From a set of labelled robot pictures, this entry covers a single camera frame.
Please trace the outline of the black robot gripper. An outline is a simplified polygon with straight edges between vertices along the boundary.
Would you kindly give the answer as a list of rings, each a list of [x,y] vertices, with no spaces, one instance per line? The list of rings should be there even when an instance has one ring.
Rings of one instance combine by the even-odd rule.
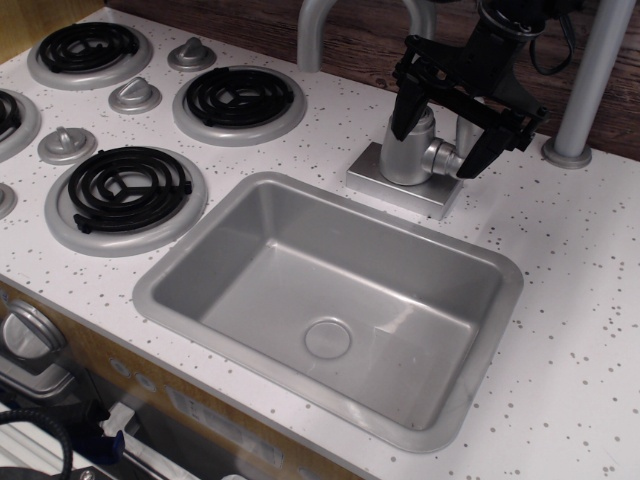
[[[462,47],[408,36],[394,71],[395,138],[404,141],[435,101],[485,130],[458,169],[459,179],[476,178],[506,148],[526,149],[548,110],[519,83],[514,65],[541,32],[540,26],[482,18]]]

